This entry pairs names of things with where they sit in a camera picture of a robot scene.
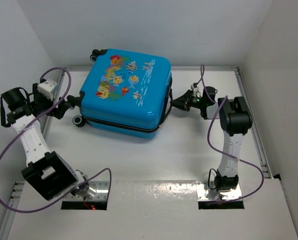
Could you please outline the dark blue suitcase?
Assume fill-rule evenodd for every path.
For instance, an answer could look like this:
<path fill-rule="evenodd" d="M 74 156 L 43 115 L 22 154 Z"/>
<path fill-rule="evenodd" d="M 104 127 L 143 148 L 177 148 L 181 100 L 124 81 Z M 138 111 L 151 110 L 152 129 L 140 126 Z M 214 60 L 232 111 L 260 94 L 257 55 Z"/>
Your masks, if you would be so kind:
<path fill-rule="evenodd" d="M 120 49 L 94 49 L 93 66 L 78 96 L 67 96 L 76 127 L 152 139 L 168 116 L 172 97 L 171 64 L 165 58 Z"/>

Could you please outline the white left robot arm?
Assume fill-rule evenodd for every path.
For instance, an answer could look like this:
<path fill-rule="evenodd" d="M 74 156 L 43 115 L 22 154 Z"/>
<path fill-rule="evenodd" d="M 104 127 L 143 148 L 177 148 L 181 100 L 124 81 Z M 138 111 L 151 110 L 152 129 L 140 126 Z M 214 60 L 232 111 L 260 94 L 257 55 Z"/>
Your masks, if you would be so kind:
<path fill-rule="evenodd" d="M 72 195 L 86 196 L 89 187 L 87 177 L 74 170 L 59 154 L 51 151 L 42 135 L 40 122 L 36 117 L 53 106 L 57 83 L 42 79 L 32 86 L 33 99 L 23 88 L 15 87 L 0 96 L 1 103 L 7 103 L 10 110 L 0 108 L 3 127 L 12 127 L 20 134 L 26 155 L 26 167 L 21 171 L 24 179 L 46 200 L 69 190 Z"/>

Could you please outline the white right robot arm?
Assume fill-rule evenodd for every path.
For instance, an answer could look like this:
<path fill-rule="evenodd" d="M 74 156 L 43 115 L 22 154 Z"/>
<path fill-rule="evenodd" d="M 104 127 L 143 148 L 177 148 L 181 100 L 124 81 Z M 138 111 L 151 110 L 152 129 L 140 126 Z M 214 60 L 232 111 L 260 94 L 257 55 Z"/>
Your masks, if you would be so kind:
<path fill-rule="evenodd" d="M 235 190 L 239 183 L 238 162 L 242 143 L 253 125 L 253 118 L 242 96 L 234 99 L 216 98 L 217 90 L 207 86 L 201 93 L 193 84 L 182 96 L 171 101 L 171 106 L 188 112 L 191 108 L 200 110 L 205 120 L 219 119 L 224 134 L 221 162 L 215 172 L 214 181 L 207 181 L 207 189 L 217 192 Z"/>

